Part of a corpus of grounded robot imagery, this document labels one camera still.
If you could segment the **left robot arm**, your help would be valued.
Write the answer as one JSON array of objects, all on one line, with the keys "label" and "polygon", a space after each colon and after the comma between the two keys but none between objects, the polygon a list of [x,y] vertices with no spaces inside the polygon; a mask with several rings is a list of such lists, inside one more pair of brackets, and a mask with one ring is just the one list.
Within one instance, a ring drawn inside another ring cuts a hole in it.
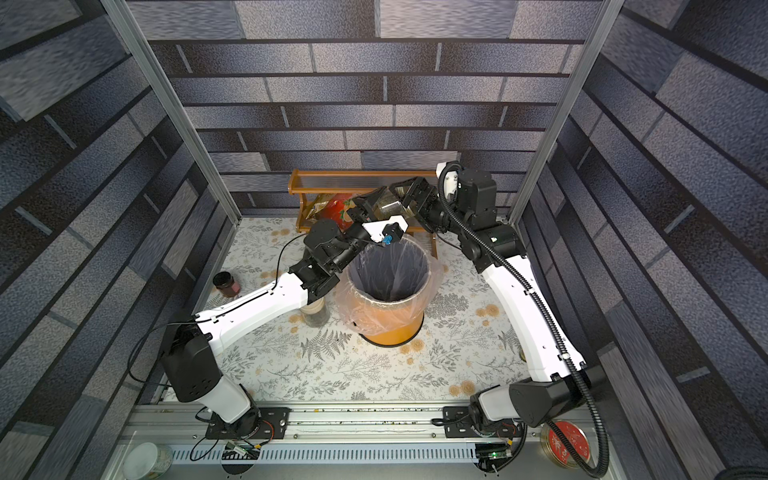
[{"label": "left robot arm", "polygon": [[228,424],[253,411],[246,390],[222,373],[217,357],[253,330],[325,297],[358,255],[398,242],[407,229],[401,215],[361,217],[346,230],[321,219],[302,237],[302,259],[270,285],[164,325],[159,360],[178,401],[200,403]]}]

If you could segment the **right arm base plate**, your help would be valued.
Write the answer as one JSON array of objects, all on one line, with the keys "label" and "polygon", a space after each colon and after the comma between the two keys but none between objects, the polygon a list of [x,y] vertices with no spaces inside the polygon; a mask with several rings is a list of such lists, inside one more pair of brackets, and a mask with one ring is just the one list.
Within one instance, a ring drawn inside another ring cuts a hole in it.
[{"label": "right arm base plate", "polygon": [[486,421],[472,406],[445,406],[441,416],[431,419],[430,422],[433,426],[442,428],[449,439],[515,439],[521,438],[527,428],[524,423],[512,418]]}]

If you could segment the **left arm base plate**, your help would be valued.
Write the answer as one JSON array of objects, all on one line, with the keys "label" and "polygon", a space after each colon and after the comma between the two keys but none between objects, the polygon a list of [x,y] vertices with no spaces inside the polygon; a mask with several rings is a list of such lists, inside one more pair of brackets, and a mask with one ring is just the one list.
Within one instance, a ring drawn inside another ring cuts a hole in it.
[{"label": "left arm base plate", "polygon": [[285,437],[291,409],[255,407],[233,423],[224,422],[215,413],[208,422],[207,440],[281,440]]}]

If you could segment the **glass tea jar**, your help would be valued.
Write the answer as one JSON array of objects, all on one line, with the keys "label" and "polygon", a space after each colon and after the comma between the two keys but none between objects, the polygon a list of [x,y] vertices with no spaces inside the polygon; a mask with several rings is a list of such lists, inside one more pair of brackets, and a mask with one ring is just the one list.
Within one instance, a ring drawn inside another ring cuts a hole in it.
[{"label": "glass tea jar", "polygon": [[406,208],[398,196],[392,193],[388,187],[380,187],[369,195],[372,205],[373,217],[376,220],[386,220],[393,216],[402,216],[407,222],[415,219],[410,208]]}]

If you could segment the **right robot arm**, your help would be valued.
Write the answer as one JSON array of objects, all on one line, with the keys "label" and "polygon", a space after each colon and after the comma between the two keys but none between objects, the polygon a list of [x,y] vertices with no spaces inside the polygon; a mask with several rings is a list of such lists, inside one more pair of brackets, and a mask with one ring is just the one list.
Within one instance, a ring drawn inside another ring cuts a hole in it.
[{"label": "right robot arm", "polygon": [[456,234],[463,255],[495,293],[520,342],[529,376],[475,395],[477,427],[519,419],[538,427],[586,406],[602,423],[592,390],[605,380],[589,366],[556,321],[536,283],[522,240],[498,220],[496,183],[491,175],[456,162],[442,164],[438,177],[414,177],[401,193],[402,205],[431,233]]}]

